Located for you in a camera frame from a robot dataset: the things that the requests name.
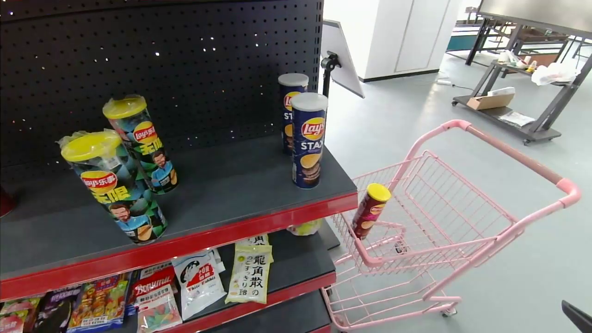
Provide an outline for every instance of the potato chip can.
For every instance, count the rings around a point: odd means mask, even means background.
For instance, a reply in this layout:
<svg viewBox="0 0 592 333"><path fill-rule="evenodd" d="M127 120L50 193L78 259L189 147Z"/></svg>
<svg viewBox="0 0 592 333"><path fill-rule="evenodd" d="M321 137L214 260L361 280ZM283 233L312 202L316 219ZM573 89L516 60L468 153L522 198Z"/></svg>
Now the potato chip can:
<svg viewBox="0 0 592 333"><path fill-rule="evenodd" d="M294 115L292 180L299 188L310 189L318 185L321 176L329 100L316 92L303 92L291 102Z"/></svg>
<svg viewBox="0 0 592 333"><path fill-rule="evenodd" d="M292 156L294 148L294 126L292 125L292 98L308 90L308 76L288 73L278 78L282 110L282 142L284 154Z"/></svg>
<svg viewBox="0 0 592 333"><path fill-rule="evenodd" d="M383 185L377 183L368 185L366 195L360 202L352 220L353 232L356 237L362 240L366 239L390 198L391 192Z"/></svg>
<svg viewBox="0 0 592 333"><path fill-rule="evenodd" d="M110 99L103 106L103 114L139 161L148 187L156 194L173 190L178 183L177 172L156 133L144 97L131 95L123 100Z"/></svg>
<svg viewBox="0 0 592 333"><path fill-rule="evenodd" d="M115 131L77 137L62 146L62 157L132 242L147 244L164 233L167 221Z"/></svg>

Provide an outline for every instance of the yellow lid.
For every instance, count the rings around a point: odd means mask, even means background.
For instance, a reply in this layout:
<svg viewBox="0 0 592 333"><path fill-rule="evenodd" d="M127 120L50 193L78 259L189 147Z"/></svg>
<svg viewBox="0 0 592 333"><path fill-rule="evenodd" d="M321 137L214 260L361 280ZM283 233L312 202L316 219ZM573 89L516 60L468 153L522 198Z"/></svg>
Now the yellow lid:
<svg viewBox="0 0 592 333"><path fill-rule="evenodd" d="M122 119L142 112L146 108L146 100L140 95L129 95L122 100L110 99L103 106L103 114L108 119Z"/></svg>
<svg viewBox="0 0 592 333"><path fill-rule="evenodd" d="M378 201L387 202L391 198L391 192L381 184L372 183L368 185L368 195Z"/></svg>
<svg viewBox="0 0 592 333"><path fill-rule="evenodd" d="M119 134L113 130L88 133L62 147L62 156L70 162L86 161L99 156L114 156L121 144Z"/></svg>

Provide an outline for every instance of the metal cart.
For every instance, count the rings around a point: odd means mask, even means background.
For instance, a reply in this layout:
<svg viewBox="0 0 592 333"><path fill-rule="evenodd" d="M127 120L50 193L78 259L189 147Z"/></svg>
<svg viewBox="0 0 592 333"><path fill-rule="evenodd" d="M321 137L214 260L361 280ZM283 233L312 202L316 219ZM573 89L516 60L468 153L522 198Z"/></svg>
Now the metal cart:
<svg viewBox="0 0 592 333"><path fill-rule="evenodd" d="M567 196L521 219L512 216L437 155L429 151L418 154L425 141L452 128L501 150ZM341 331L433 312L456 314L462 298L448 296L443 291L446 285L488 261L532 222L571 206L581 197L570 180L463 120L451 120L420 137L401 163L353 181L358 200L364 197L368 184L375 182L389 188L392 197L365 240L354 235L354 210L332 216L348 253L335 261L337 282L322 294ZM377 274L391 274L389 281L404 281L381 288L379 281L372 280Z"/></svg>

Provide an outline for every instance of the white lid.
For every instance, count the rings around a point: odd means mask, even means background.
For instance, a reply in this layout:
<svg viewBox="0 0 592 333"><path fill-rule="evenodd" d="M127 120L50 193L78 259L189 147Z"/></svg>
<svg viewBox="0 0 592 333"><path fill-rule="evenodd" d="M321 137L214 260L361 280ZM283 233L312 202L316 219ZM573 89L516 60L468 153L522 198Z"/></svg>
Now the white lid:
<svg viewBox="0 0 592 333"><path fill-rule="evenodd" d="M292 108L297 108L300 111L316 112L327 110L329 99L325 95L316 92L303 92L292 97L291 103Z"/></svg>
<svg viewBox="0 0 592 333"><path fill-rule="evenodd" d="M304 87L308 85L308 76L300 73L282 74L279 76L278 82L286 87Z"/></svg>

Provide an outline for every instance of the white wall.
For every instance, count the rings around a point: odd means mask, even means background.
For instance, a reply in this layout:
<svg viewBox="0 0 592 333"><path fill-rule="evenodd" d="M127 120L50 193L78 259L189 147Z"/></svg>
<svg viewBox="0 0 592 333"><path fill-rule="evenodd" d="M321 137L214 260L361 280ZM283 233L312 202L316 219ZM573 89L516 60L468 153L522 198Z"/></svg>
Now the white wall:
<svg viewBox="0 0 592 333"><path fill-rule="evenodd" d="M353 65L364 78L380 0L325 0L323 18L341 22Z"/></svg>
<svg viewBox="0 0 592 333"><path fill-rule="evenodd" d="M438 69L462 0L325 0L361 78Z"/></svg>

